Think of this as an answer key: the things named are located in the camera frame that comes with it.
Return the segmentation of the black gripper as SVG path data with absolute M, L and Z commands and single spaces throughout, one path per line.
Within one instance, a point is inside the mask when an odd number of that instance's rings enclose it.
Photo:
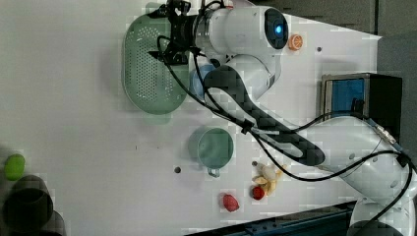
M 197 49 L 195 43 L 195 27 L 197 15 L 188 16 L 191 3 L 185 0 L 168 0 L 167 8 L 159 7 L 148 13 L 151 19 L 168 18 L 170 23 L 170 41 L 164 52 L 149 51 L 154 59 L 167 60 L 169 65 L 186 65 L 188 63 L 187 52 Z

